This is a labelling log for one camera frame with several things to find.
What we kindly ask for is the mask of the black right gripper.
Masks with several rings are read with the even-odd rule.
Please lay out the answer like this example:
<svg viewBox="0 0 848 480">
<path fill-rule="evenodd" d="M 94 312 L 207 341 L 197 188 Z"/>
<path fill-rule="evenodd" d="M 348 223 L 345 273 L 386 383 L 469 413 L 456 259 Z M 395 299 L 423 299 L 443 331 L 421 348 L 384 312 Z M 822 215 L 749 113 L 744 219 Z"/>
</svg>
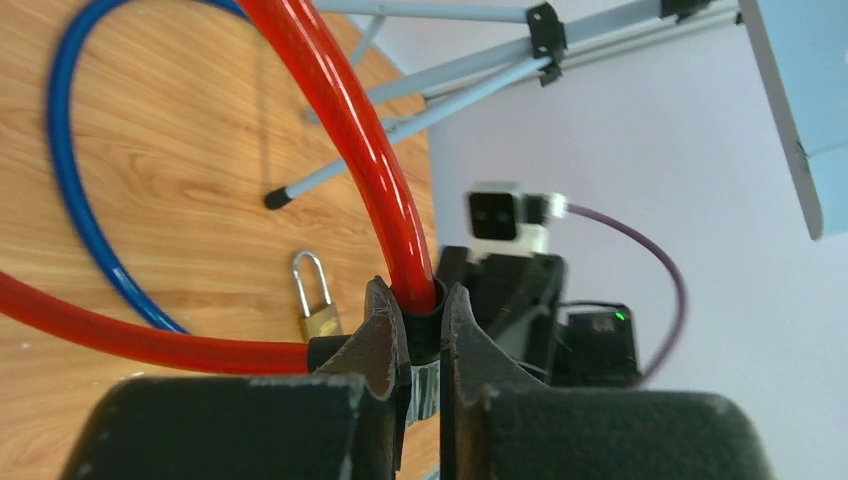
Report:
<svg viewBox="0 0 848 480">
<path fill-rule="evenodd" d="M 489 254 L 474 260 L 467 247 L 440 252 L 436 277 L 469 293 L 478 326 L 530 375 L 549 385 L 555 334 L 568 265 L 563 257 Z"/>
</svg>

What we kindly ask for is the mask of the red cable lock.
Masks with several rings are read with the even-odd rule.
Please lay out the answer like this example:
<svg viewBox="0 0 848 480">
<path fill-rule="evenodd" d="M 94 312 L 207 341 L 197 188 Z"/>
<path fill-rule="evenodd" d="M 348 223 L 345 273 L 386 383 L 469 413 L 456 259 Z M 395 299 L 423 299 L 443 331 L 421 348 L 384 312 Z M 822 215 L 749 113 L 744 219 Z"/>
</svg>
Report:
<svg viewBox="0 0 848 480">
<path fill-rule="evenodd" d="M 79 53 L 112 1 L 83 7 L 60 38 L 48 78 L 47 143 L 71 221 L 113 286 L 149 321 L 124 323 L 61 301 L 9 275 L 1 278 L 1 310 L 23 324 L 97 351 L 169 368 L 218 374 L 300 374 L 303 343 L 191 336 L 166 319 L 124 270 L 96 222 L 81 186 L 70 134 L 70 91 Z M 437 306 L 437 283 L 408 183 L 371 101 L 351 64 L 309 1 L 224 1 L 250 20 L 292 74 L 340 152 L 375 229 L 397 305 L 426 314 Z"/>
</svg>

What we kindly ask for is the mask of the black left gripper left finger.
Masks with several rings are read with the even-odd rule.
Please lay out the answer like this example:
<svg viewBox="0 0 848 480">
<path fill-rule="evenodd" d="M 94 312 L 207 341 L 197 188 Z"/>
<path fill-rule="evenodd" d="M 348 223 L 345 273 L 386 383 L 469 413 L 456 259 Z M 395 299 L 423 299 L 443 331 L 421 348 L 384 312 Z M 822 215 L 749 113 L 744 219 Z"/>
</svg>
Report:
<svg viewBox="0 0 848 480">
<path fill-rule="evenodd" d="M 320 368 L 297 376 L 141 377 L 96 405 L 64 479 L 392 479 L 408 401 L 402 315 L 386 283 Z"/>
</svg>

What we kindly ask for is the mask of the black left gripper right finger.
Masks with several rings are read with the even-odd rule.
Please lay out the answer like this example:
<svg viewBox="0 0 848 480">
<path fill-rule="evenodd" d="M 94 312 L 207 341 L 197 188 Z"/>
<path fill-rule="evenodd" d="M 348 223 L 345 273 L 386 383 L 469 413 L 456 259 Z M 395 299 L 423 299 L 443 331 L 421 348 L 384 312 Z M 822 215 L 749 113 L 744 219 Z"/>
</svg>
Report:
<svg viewBox="0 0 848 480">
<path fill-rule="evenodd" d="M 451 288 L 442 320 L 445 479 L 771 479 L 753 423 L 701 392 L 544 385 Z"/>
</svg>

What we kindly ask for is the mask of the blue cable lock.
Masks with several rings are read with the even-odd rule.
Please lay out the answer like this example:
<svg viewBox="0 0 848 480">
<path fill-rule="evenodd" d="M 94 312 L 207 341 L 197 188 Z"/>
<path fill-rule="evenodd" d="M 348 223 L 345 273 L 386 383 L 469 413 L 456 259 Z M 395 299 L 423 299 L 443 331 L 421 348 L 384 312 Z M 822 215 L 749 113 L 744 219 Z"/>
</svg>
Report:
<svg viewBox="0 0 848 480">
<path fill-rule="evenodd" d="M 176 59 L 188 60 L 183 71 L 189 78 L 160 84 L 180 96 L 170 101 L 171 108 L 186 106 L 207 117 L 199 122 L 198 133 L 189 133 L 181 119 L 147 127 L 154 136 L 150 145 L 126 149 L 141 154 L 141 173 L 133 173 L 130 158 L 113 169 L 129 196 L 113 210 L 128 209 L 133 218 L 163 224 L 170 230 L 168 239 L 179 243 L 183 252 L 202 240 L 189 235 L 187 227 L 202 220 L 219 225 L 212 203 L 226 206 L 231 193 L 257 192 L 267 171 L 262 157 L 266 142 L 224 132 L 233 123 L 224 117 L 224 107 L 244 101 L 240 90 L 221 82 L 238 62 L 248 62 L 260 72 L 263 41 L 234 1 L 85 1 L 61 34 L 48 75 L 47 145 L 60 198 L 82 245 L 103 278 L 143 322 L 163 332 L 198 333 L 207 322 L 204 313 L 183 308 L 169 315 L 163 310 L 121 262 L 91 204 L 90 196 L 105 184 L 94 177 L 96 154 L 80 147 L 82 137 L 73 122 L 74 81 L 90 35 L 106 16 L 122 8 L 132 18 L 144 10 L 164 14 L 165 31 L 152 35 L 172 42 Z"/>
</svg>

